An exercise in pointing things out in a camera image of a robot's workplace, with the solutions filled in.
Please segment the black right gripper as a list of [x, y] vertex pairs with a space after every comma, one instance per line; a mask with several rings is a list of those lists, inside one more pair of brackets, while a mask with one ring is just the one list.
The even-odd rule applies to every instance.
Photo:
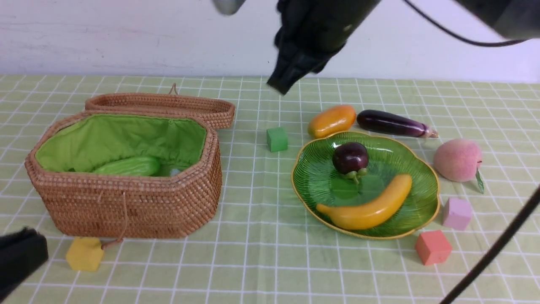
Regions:
[[286, 95], [309, 73], [320, 73], [379, 0], [280, 0], [278, 57], [267, 85]]

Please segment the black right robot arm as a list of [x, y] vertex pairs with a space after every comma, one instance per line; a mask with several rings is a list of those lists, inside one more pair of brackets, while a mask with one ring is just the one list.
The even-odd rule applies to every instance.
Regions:
[[[267, 84], [282, 95], [309, 73], [321, 72], [379, 4], [378, 0], [280, 0], [276, 65]], [[505, 41], [469, 40], [440, 25], [410, 1], [406, 4], [438, 29], [472, 46], [513, 46], [540, 35], [538, 0], [460, 0], [459, 5]]]

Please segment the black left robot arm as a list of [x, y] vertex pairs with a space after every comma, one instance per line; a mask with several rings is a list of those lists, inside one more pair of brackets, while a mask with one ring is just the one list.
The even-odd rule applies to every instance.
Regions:
[[46, 237], [33, 228], [0, 237], [0, 302], [49, 259]]

